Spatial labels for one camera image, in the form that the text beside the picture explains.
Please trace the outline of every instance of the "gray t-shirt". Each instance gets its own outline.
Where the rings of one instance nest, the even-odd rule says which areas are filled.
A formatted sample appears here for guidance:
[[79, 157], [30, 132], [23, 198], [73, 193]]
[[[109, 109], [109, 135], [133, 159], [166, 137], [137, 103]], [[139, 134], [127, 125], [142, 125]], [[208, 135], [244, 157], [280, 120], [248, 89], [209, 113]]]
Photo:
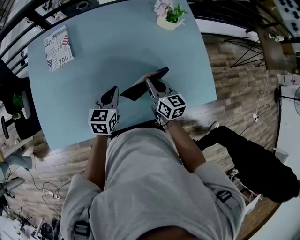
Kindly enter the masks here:
[[103, 192], [79, 174], [72, 178], [61, 216], [65, 240], [83, 217], [96, 240], [134, 240], [162, 226], [202, 240], [236, 238], [245, 211], [238, 189], [213, 162], [188, 172], [163, 131], [125, 132], [112, 139], [106, 159]]

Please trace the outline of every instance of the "person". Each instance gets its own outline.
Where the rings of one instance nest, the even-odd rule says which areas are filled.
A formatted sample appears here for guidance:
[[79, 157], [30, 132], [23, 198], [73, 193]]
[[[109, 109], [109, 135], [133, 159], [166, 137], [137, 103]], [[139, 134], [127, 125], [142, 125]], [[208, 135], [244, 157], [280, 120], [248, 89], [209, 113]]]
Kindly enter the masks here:
[[239, 171], [241, 183], [253, 192], [274, 202], [282, 203], [300, 197], [300, 181], [291, 168], [285, 166], [273, 153], [215, 122], [209, 133], [199, 141], [201, 151], [216, 143], [227, 151]]
[[65, 240], [229, 240], [245, 214], [236, 186], [176, 120], [98, 135], [61, 213]]
[[24, 167], [26, 169], [35, 169], [36, 157], [33, 154], [33, 147], [29, 147], [29, 149], [26, 151], [26, 155], [29, 156], [23, 156], [23, 154], [24, 153], [21, 149], [17, 149], [8, 157], [6, 157], [4, 162], [0, 162], [0, 182], [4, 181], [9, 166], [12, 164]]

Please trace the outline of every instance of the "shirt sleeve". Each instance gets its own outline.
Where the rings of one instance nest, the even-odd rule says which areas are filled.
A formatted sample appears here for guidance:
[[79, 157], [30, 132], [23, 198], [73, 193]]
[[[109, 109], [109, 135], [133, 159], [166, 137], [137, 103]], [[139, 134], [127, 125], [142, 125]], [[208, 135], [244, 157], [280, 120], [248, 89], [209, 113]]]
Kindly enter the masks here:
[[99, 193], [101, 193], [101, 189], [82, 175], [76, 174], [72, 177], [61, 212], [61, 232], [64, 239], [73, 239], [75, 223]]
[[194, 171], [203, 184], [212, 191], [216, 205], [226, 216], [235, 239], [245, 216], [245, 202], [242, 194], [225, 172], [214, 162], [206, 162]]

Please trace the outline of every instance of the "forearm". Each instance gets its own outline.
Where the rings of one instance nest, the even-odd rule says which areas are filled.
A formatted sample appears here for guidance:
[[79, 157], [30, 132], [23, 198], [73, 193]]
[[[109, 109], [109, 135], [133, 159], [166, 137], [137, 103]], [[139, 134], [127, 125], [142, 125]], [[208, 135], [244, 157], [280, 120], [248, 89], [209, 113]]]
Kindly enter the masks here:
[[92, 147], [84, 173], [84, 177], [99, 186], [101, 190], [104, 190], [105, 184], [106, 149], [107, 137], [98, 135]]
[[198, 166], [206, 162], [202, 151], [178, 121], [168, 123], [167, 127], [184, 167], [193, 173]]

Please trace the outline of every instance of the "american flag print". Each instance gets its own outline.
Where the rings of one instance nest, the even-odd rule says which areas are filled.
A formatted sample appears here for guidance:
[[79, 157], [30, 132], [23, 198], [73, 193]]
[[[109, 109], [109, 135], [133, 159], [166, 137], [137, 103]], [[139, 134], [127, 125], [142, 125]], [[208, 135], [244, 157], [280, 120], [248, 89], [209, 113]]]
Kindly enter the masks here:
[[70, 45], [69, 37], [67, 35], [64, 36], [64, 39], [62, 40], [63, 45]]
[[51, 70], [51, 68], [52, 68], [52, 59], [47, 60], [47, 62], [48, 62], [48, 67]]

